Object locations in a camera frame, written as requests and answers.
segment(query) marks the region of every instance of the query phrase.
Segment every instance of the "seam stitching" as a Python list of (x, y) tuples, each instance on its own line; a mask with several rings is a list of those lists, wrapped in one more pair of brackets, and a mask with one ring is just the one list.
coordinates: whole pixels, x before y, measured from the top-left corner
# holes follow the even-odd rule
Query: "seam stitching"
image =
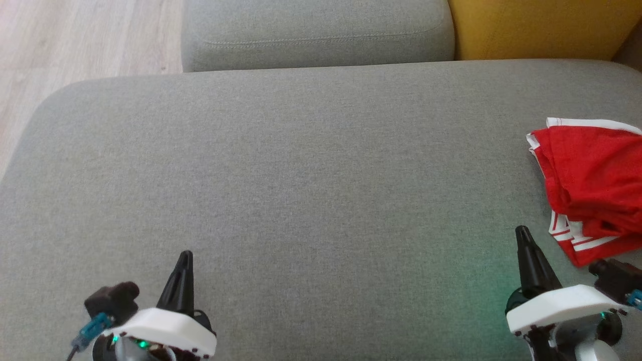
[(412, 37), (421, 37), (423, 33), (417, 33), (413, 35), (397, 35), (397, 36), (386, 36), (386, 37), (361, 37), (361, 38), (347, 38), (347, 39), (322, 39), (322, 40), (310, 40), (310, 41), (297, 41), (297, 42), (271, 42), (267, 44), (252, 44), (252, 45), (213, 45), (207, 43), (210, 48), (260, 48), (267, 46), (292, 46), (292, 45), (302, 45), (302, 44), (314, 44), (314, 43), (324, 43), (324, 42), (350, 42), (350, 41), (359, 41), (359, 40), (385, 40), (390, 38), (412, 38)]

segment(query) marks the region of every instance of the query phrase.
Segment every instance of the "black plastic part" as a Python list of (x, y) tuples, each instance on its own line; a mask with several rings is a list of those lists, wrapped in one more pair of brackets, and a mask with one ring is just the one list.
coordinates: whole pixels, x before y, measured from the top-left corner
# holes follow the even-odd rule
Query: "black plastic part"
[(603, 317), (598, 324), (596, 338), (615, 346), (622, 338), (622, 319), (617, 313), (605, 313)]
[(553, 268), (525, 225), (515, 228), (521, 293), (532, 299), (545, 292), (562, 288)]
[(522, 294), (521, 288), (514, 290), (508, 298), (508, 302), (506, 302), (506, 310), (504, 311), (504, 314), (508, 313), (508, 311), (511, 311), (514, 308), (521, 306), (522, 304), (525, 304), (527, 301), (528, 299)]
[(194, 314), (192, 314), (192, 318), (201, 326), (207, 328), (211, 333), (214, 334), (214, 336), (216, 336), (216, 332), (212, 330), (212, 324), (209, 322), (209, 317), (205, 314), (205, 312), (201, 310), (195, 310)]
[(98, 336), (91, 350), (93, 361), (117, 361), (112, 345), (112, 337)]
[(642, 270), (617, 260), (596, 260), (589, 272), (598, 276), (595, 288), (613, 301), (627, 304), (627, 295), (642, 290)]
[(189, 315), (194, 314), (194, 266), (191, 251), (183, 251), (160, 295), (157, 308)]
[(85, 300), (85, 308), (89, 317), (94, 318), (99, 313), (105, 312), (114, 318), (114, 326), (120, 326), (138, 311), (138, 305), (134, 299), (139, 293), (140, 290), (134, 282), (101, 287)]
[(536, 328), (526, 334), (528, 344), (533, 351), (533, 361), (561, 361), (557, 350), (548, 344), (550, 331), (546, 328)]

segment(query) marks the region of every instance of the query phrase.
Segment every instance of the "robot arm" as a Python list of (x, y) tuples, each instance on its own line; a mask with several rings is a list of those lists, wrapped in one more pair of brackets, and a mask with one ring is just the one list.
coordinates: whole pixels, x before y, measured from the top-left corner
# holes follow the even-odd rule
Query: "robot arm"
[(642, 270), (598, 260), (595, 287), (562, 288), (528, 228), (516, 229), (521, 288), (509, 297), (508, 327), (526, 341), (533, 361), (618, 361), (619, 315), (642, 309)]
[(70, 361), (90, 344), (92, 361), (195, 361), (216, 351), (216, 333), (194, 309), (193, 255), (180, 254), (156, 307), (138, 310), (133, 282), (103, 287), (85, 301), (92, 321), (72, 341)]

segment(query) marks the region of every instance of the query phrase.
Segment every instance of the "white stripe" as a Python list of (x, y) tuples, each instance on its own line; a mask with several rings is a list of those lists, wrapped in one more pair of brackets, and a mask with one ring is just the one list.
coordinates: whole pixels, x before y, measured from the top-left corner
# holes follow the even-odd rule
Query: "white stripe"
[(564, 234), (558, 234), (556, 236), (553, 236), (553, 238), (558, 241), (558, 242), (565, 242), (568, 240), (573, 239), (573, 235), (570, 232), (564, 233)]
[(605, 243), (609, 243), (613, 240), (616, 240), (617, 238), (618, 237), (604, 237), (604, 238), (600, 238), (599, 240), (590, 241), (590, 242), (582, 243), (581, 245), (573, 246), (573, 249), (575, 249), (576, 251), (584, 251), (586, 249), (599, 247)]
[(627, 132), (635, 133), (642, 136), (642, 130), (633, 127), (632, 125), (620, 123), (608, 119), (565, 119), (565, 118), (546, 118), (546, 126), (548, 128), (558, 125), (565, 125), (568, 127), (596, 127), (613, 130), (626, 130)]
[(588, 241), (588, 240), (590, 240), (591, 238), (593, 238), (593, 237), (587, 237), (587, 236), (584, 236), (583, 234), (580, 234), (580, 235), (578, 236), (578, 235), (576, 234), (576, 235), (575, 235), (575, 237), (574, 237), (574, 240), (573, 240), (571, 243), (572, 243), (572, 244), (578, 244), (578, 243), (580, 243), (580, 242)]
[(530, 144), (530, 148), (528, 149), (531, 154), (535, 155), (535, 149), (539, 148), (539, 142), (537, 141), (537, 138), (533, 135), (533, 133), (528, 133), (526, 135), (526, 140), (528, 141), (528, 144)]
[(555, 211), (551, 211), (551, 224), (548, 226), (548, 232), (550, 234), (560, 232), (560, 230), (554, 231), (553, 228), (555, 227)]

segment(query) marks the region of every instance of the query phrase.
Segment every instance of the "cable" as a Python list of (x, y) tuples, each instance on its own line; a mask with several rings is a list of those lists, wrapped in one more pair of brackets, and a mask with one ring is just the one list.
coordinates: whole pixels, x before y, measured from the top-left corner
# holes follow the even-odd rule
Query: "cable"
[(67, 361), (71, 361), (72, 358), (74, 358), (74, 355), (78, 352), (78, 346), (74, 346), (73, 349), (71, 349), (71, 352), (69, 353), (69, 356), (67, 356)]

